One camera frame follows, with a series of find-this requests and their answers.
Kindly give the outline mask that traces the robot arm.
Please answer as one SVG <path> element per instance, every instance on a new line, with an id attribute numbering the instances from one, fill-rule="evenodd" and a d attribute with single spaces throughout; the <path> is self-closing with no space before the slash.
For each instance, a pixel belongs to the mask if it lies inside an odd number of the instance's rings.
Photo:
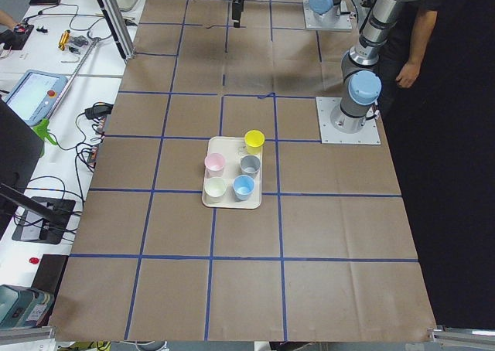
<path id="1" fill-rule="evenodd" d="M 323 15 L 339 0 L 309 0 L 310 8 Z M 358 42 L 343 56 L 341 69 L 345 91 L 330 120 L 345 133 L 356 133 L 364 126 L 369 108 L 376 104 L 382 84 L 372 69 L 379 60 L 379 49 L 396 23 L 404 3 L 417 0 L 376 0 L 360 31 Z"/>
<path id="2" fill-rule="evenodd" d="M 350 21 L 351 12 L 343 11 L 341 2 L 342 0 L 308 0 L 308 5 L 319 24 L 334 25 L 344 19 Z"/>

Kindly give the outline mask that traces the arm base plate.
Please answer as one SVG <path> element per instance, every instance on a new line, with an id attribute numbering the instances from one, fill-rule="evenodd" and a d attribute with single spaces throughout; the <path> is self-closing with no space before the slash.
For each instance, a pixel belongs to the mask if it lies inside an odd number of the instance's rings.
<path id="1" fill-rule="evenodd" d="M 377 120 L 370 108 L 364 117 L 351 118 L 341 111 L 340 97 L 316 97 L 320 141 L 334 145 L 380 145 Z"/>
<path id="2" fill-rule="evenodd" d="M 350 32 L 353 28 L 350 20 L 350 11 L 348 10 L 345 1 L 342 1 L 338 5 L 334 5 L 330 11 L 323 15 L 315 13 L 309 7 L 308 0 L 305 0 L 302 5 L 306 30 Z"/>

